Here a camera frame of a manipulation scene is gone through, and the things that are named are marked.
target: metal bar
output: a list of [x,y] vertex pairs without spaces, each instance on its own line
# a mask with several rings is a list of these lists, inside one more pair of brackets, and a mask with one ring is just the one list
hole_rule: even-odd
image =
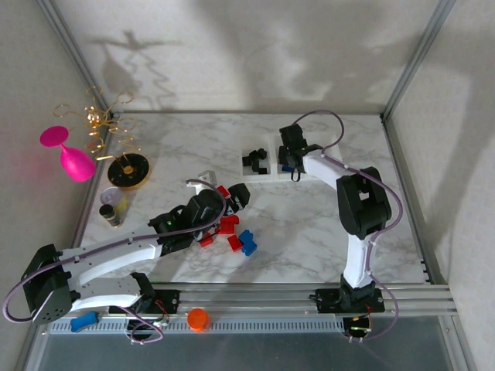
[[[181,291],[314,291],[317,288],[339,288],[338,284],[188,284],[152,283],[155,290]],[[390,290],[450,291],[447,284],[387,284]]]
[[392,95],[389,98],[387,105],[385,106],[385,110],[383,113],[385,122],[390,119],[391,115],[394,113],[395,108],[397,108],[399,102],[401,101],[401,98],[404,96],[405,91],[408,89],[408,86],[414,78],[416,71],[418,71],[419,66],[430,50],[430,47],[435,41],[436,36],[439,34],[443,23],[447,19],[447,16],[449,15],[455,3],[456,0],[440,0],[437,4],[432,17],[428,21],[428,25],[426,26],[426,29],[423,32],[418,45],[416,46],[411,60],[405,67],[404,72],[399,78],[399,81],[397,82],[397,85],[395,86],[394,91],[392,92]]
[[[301,301],[307,300],[312,291],[294,291],[294,292],[184,292],[180,295],[180,301]],[[382,292],[385,298],[389,298],[387,292]],[[397,291],[395,294],[397,300],[452,300],[450,291]]]
[[421,207],[418,204],[418,197],[415,195],[412,177],[409,173],[407,162],[399,145],[393,120],[390,119],[387,124],[384,124],[384,133],[385,138],[387,139],[388,148],[392,155],[392,162],[394,163],[395,171],[402,187],[405,203],[407,204],[406,210],[411,222],[413,235],[419,249],[421,250],[423,260],[425,262],[426,273],[428,274],[429,280],[432,284],[445,284],[446,280],[440,271],[435,250],[433,248],[429,248],[422,238],[421,230],[419,228],[419,226],[422,225],[422,223],[420,223],[420,220],[422,219]]
[[48,342],[47,325],[33,326],[34,331],[29,332],[27,339],[33,339],[27,352],[21,353],[15,371],[36,371],[43,359],[46,344]]
[[[103,318],[97,325],[83,329],[78,334],[111,335],[126,331],[130,318]],[[336,317],[299,318],[212,318],[209,334],[257,334],[257,333],[317,333],[343,332],[343,320]],[[195,334],[185,318],[173,317],[168,326],[162,328],[167,335]],[[76,335],[70,330],[70,320],[62,318],[54,322],[52,335]]]
[[459,340],[459,344],[463,350],[464,359],[466,360],[467,368],[470,371],[476,371],[476,363],[474,362],[473,353],[471,352],[471,348],[469,347],[469,343],[467,341],[466,333],[464,332],[463,325],[461,323],[461,319],[458,315],[452,317],[452,322],[456,329],[457,339]]
[[439,323],[453,369],[455,371],[469,371],[452,317],[441,317],[439,318]]
[[[228,109],[219,109],[219,110],[180,110],[180,109],[168,109],[168,110],[136,110],[136,109],[127,109],[115,111],[119,114],[298,114],[303,115],[307,114],[308,111],[311,111],[309,108],[298,108],[295,110],[287,110],[284,109],[282,112],[279,109],[274,110],[228,110]],[[356,113],[356,111],[339,111],[340,116],[344,115],[352,115],[352,116],[374,116],[376,115],[376,111],[360,111]]]
[[[60,10],[56,6],[53,0],[36,0],[36,3],[41,8],[41,11],[46,17],[46,20],[51,25],[56,37],[59,39],[62,47],[65,49],[70,60],[76,67],[77,72],[83,79],[86,87],[92,87],[97,85],[94,75],[90,71],[86,60],[83,57],[83,53],[80,51],[79,46],[74,39],[72,32],[69,30],[65,20],[60,13]],[[101,95],[95,95],[95,98],[104,111],[108,109],[106,100]]]

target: cable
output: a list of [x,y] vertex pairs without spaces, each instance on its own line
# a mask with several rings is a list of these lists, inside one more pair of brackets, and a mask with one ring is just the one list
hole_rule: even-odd
[[55,263],[48,264],[45,267],[42,267],[39,270],[34,271],[31,274],[28,274],[27,276],[25,276],[20,282],[18,282],[8,292],[8,294],[5,297],[5,300],[3,302],[3,306],[2,306],[2,313],[3,313],[4,317],[7,320],[9,320],[10,322],[14,322],[14,323],[23,323],[23,322],[29,322],[29,321],[31,321],[32,318],[33,318],[33,315],[31,315],[30,317],[26,317],[26,318],[16,318],[13,315],[11,315],[9,313],[9,302],[12,300],[12,297],[14,296],[14,293],[17,290],[19,290],[24,284],[27,284],[34,277],[37,277],[40,274],[45,273],[45,272],[47,272],[47,271],[49,271],[49,270],[51,270],[51,269],[53,269],[55,267],[59,267],[60,265],[71,263],[71,262],[75,261],[77,258],[84,259],[86,257],[90,257],[90,256],[95,255],[95,254],[103,253],[103,252],[105,252],[107,250],[113,249],[114,247],[121,246],[121,245],[123,245],[123,244],[125,244],[127,242],[140,241],[140,240],[149,240],[149,239],[156,239],[156,238],[160,238],[160,237],[170,237],[170,236],[176,236],[176,235],[179,235],[179,234],[192,233],[192,232],[196,232],[197,230],[203,230],[205,228],[208,228],[208,227],[210,227],[212,225],[217,224],[220,221],[220,218],[224,215],[225,210],[227,209],[227,202],[225,201],[224,195],[222,195],[222,193],[217,188],[215,188],[213,185],[211,185],[208,182],[204,182],[203,180],[200,180],[200,179],[187,179],[186,180],[186,183],[191,183],[191,182],[196,182],[196,183],[204,184],[205,186],[210,187],[213,191],[215,191],[220,196],[220,199],[222,200],[222,203],[223,203],[222,211],[220,212],[220,214],[212,222],[206,223],[206,224],[204,224],[202,226],[195,226],[195,227],[192,227],[192,228],[188,228],[188,229],[185,229],[185,230],[176,230],[176,231],[167,232],[167,233],[147,234],[147,235],[143,235],[143,236],[136,236],[136,237],[125,238],[123,240],[119,240],[119,241],[116,241],[116,242],[109,243],[108,245],[104,245],[102,247],[98,247],[97,249],[94,249],[92,251],[88,251],[87,253],[81,254],[79,256],[70,257],[70,258],[67,258],[65,260],[60,260],[60,261],[57,261]]
[[163,307],[163,301],[161,301],[161,300],[159,300],[159,299],[156,299],[156,300],[155,300],[155,304],[156,304],[156,306],[157,306],[157,307],[158,307],[158,308],[162,311],[162,317],[161,317],[161,318],[157,318],[157,319],[155,319],[155,320],[145,320],[145,322],[146,322],[146,323],[144,323],[144,322],[143,322],[143,323],[141,323],[141,324],[139,324],[139,325],[135,326],[135,327],[132,329],[131,334],[130,334],[130,336],[129,336],[129,338],[130,338],[131,342],[138,342],[138,343],[140,343],[140,344],[142,344],[142,345],[144,345],[145,343],[147,343],[147,342],[145,342],[145,341],[137,340],[137,339],[136,339],[136,337],[135,337],[135,332],[136,332],[138,329],[142,328],[142,327],[148,327],[148,328],[151,328],[151,329],[155,329],[155,330],[156,330],[156,328],[154,328],[154,327],[153,327],[152,325],[150,325],[150,324],[155,325],[155,323],[163,321],[163,319],[165,318],[165,316],[167,316],[167,319],[166,319],[166,325],[168,325],[168,324],[169,324],[169,322],[170,322],[170,315],[169,315],[169,313],[167,313],[167,311],[166,311],[166,310],[165,310],[165,308]]
[[212,234],[210,234],[208,237],[203,237],[201,240],[197,241],[198,243],[201,243],[201,242],[204,242],[206,240],[209,240],[211,237],[213,236],[216,236],[218,233],[220,233],[220,231],[218,232],[213,232]]
[[328,162],[330,162],[331,164],[335,165],[335,166],[338,166],[340,168],[343,168],[349,172],[353,172],[354,174],[358,174],[358,175],[361,175],[362,177],[364,177],[365,179],[369,180],[370,182],[373,182],[375,183],[376,185],[382,187],[383,189],[385,189],[387,192],[389,192],[392,197],[394,198],[395,202],[397,203],[397,206],[398,206],[398,215],[397,217],[395,218],[395,220],[389,225],[389,226],[386,226],[385,228],[383,228],[382,230],[379,230],[378,232],[376,232],[371,238],[370,238],[370,241],[368,242],[368,248],[367,248],[367,254],[366,254],[366,260],[365,260],[365,269],[368,273],[368,275],[370,276],[370,278],[375,281],[378,286],[382,287],[386,292],[387,294],[390,295],[392,301],[394,302],[394,306],[395,306],[395,316],[394,316],[394,319],[392,320],[392,322],[390,323],[390,325],[378,332],[376,335],[372,335],[371,337],[366,337],[364,338],[365,341],[368,341],[368,340],[373,340],[373,339],[377,339],[377,338],[380,338],[381,336],[385,335],[387,332],[389,332],[390,330],[392,330],[392,328],[395,326],[395,324],[397,323],[397,320],[398,320],[398,316],[399,316],[399,306],[398,306],[398,302],[397,302],[397,299],[395,298],[394,294],[392,294],[392,291],[387,288],[384,284],[382,284],[372,273],[371,273],[371,268],[370,268],[370,257],[371,257],[371,251],[373,250],[373,247],[374,245],[376,244],[376,240],[377,238],[382,234],[382,233],[385,233],[389,230],[391,230],[392,228],[394,228],[395,226],[397,226],[399,224],[399,222],[401,221],[402,219],[402,216],[404,214],[404,208],[402,206],[402,202],[401,202],[401,199],[399,198],[399,196],[397,195],[397,193],[394,192],[394,190],[392,188],[390,188],[388,185],[386,185],[385,183],[383,183],[381,180],[379,179],[376,179],[374,178],[373,176],[367,174],[366,172],[362,172],[361,170],[359,170],[358,168],[353,168],[351,166],[348,166],[348,165],[345,165],[343,162],[341,162],[340,160],[332,157],[332,156],[329,156],[326,154],[326,150],[329,149],[329,148],[332,148],[333,146],[339,144],[339,142],[342,140],[343,138],[343,134],[344,134],[344,124],[343,124],[343,121],[342,121],[342,118],[340,118],[340,116],[338,114],[336,114],[335,112],[332,112],[332,111],[328,111],[328,110],[317,110],[317,111],[312,111],[312,112],[309,112],[307,114],[304,114],[302,115],[300,118],[298,118],[297,120],[295,120],[292,125],[294,124],[297,124],[298,122],[300,122],[304,117],[307,117],[311,114],[331,114],[333,115],[334,117],[336,117],[336,119],[339,121],[339,124],[340,124],[340,129],[341,129],[341,132],[340,132],[340,136],[337,138],[336,141],[334,141],[331,145],[327,145],[326,147],[323,147],[322,148],[322,152],[321,152],[321,155],[322,155],[322,158],[324,158],[325,160],[327,160]]
[[[132,311],[131,309],[129,308],[124,308],[124,307],[117,307],[119,309],[121,309],[122,311],[125,311],[128,315],[132,315],[134,316],[138,321],[141,322],[140,325],[134,327],[132,329],[132,332],[131,332],[131,342],[138,342],[139,344],[141,345],[144,345],[144,344],[148,344],[150,342],[159,342],[160,340],[163,339],[163,331],[158,328],[158,326],[155,326],[153,325],[152,323],[149,323],[148,321],[146,321],[143,317],[141,317],[140,315],[138,315],[135,311]],[[138,328],[141,328],[143,326],[148,326],[148,327],[151,327],[153,328],[156,332],[158,332],[158,338],[157,339],[150,339],[150,340],[137,340],[135,337],[134,337],[134,333],[135,331],[138,329]]]

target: small jar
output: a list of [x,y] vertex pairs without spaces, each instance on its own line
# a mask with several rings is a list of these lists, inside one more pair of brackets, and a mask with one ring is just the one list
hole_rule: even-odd
[[118,228],[122,225],[121,217],[117,214],[112,205],[103,205],[100,208],[100,215],[103,216],[114,228]]
[[105,189],[100,196],[102,204],[112,205],[117,214],[122,215],[128,208],[128,201],[125,194],[117,187]]

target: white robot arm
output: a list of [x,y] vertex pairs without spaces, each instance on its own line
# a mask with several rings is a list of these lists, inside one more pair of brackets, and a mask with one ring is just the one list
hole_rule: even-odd
[[[337,190],[337,180],[346,175],[342,168],[332,166],[322,158],[319,149],[311,151],[302,160],[306,173],[323,180],[335,190]],[[362,288],[372,281],[366,272],[366,254],[370,238],[371,235],[368,235],[361,240],[358,236],[349,234],[347,263],[343,277],[352,288]]]
[[[23,288],[32,322],[42,325],[84,308],[133,306],[139,311],[147,307],[155,292],[145,274],[133,273],[122,278],[101,276],[129,264],[186,249],[194,240],[201,240],[222,216],[236,213],[249,202],[250,193],[243,183],[228,189],[228,199],[210,187],[199,189],[187,205],[179,205],[125,235],[60,252],[53,245],[38,249],[22,277],[23,281],[27,280]],[[49,265],[55,267],[42,272]]]

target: black cap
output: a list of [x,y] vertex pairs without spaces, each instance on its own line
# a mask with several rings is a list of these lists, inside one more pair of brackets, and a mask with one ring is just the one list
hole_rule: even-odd
[[100,208],[100,215],[103,216],[104,218],[111,218],[115,215],[115,210],[112,205],[103,205]]

